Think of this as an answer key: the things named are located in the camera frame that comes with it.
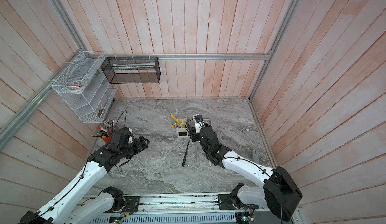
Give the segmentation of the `yellow toothbrush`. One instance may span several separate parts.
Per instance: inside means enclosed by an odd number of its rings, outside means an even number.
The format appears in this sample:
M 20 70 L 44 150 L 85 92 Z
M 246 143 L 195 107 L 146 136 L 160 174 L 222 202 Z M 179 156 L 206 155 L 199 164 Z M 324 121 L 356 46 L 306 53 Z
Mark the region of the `yellow toothbrush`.
M 170 114 L 170 116 L 176 121 L 176 124 L 181 125 L 181 122 L 173 114 Z

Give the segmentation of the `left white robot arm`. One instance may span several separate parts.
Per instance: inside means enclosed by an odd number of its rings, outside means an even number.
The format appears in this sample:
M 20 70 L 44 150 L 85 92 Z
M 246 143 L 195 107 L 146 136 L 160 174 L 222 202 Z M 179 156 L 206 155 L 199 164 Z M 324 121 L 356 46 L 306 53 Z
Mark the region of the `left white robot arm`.
M 136 204 L 126 201 L 123 192 L 111 186 L 80 208 L 76 205 L 113 167 L 123 166 L 122 159 L 129 163 L 136 154 L 148 148 L 149 143 L 143 136 L 135 138 L 127 127 L 114 131 L 110 141 L 88 157 L 82 170 L 51 201 L 36 212 L 28 211 L 20 223 L 87 224 L 107 211 L 136 212 Z

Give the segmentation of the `grey green toothbrush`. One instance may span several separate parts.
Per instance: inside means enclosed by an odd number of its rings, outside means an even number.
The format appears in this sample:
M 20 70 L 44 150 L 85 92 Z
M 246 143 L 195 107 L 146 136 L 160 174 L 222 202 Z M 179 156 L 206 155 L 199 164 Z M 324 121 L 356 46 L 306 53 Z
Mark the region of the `grey green toothbrush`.
M 197 167 L 200 167 L 199 145 L 196 143 L 196 163 Z

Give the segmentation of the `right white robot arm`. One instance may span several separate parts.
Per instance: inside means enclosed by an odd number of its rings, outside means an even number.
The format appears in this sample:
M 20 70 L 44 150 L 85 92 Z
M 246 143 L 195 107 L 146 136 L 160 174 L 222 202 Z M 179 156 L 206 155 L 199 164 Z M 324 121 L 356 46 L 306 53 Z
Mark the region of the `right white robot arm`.
M 281 166 L 275 169 L 265 167 L 243 158 L 221 144 L 210 125 L 188 126 L 187 130 L 192 142 L 200 143 L 213 165 L 236 172 L 256 185 L 238 184 L 228 195 L 233 207 L 264 206 L 281 221 L 291 220 L 303 194 L 286 169 Z

